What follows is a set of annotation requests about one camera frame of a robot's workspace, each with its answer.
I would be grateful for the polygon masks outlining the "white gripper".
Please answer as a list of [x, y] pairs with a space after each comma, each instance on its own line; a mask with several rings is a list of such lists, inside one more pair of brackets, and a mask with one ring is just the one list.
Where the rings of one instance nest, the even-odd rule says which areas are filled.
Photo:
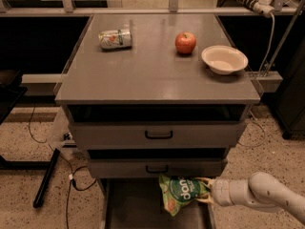
[[234, 183], [227, 179], [213, 178], [208, 177], [197, 177], [196, 180], [199, 180], [204, 184], [208, 189], [212, 189], [212, 198], [197, 198], [198, 202], [213, 204], [214, 201], [220, 206], [233, 206], [234, 201], [232, 199], [232, 191], [234, 188]]

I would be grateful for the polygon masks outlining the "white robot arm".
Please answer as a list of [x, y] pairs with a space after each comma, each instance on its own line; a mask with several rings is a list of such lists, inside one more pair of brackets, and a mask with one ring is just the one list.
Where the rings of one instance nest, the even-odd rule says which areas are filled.
[[227, 207], [242, 205], [256, 211], [276, 213], [284, 210], [305, 224], [305, 197], [290, 190], [277, 178], [264, 172], [251, 174], [247, 179], [198, 177], [209, 194], [200, 202]]

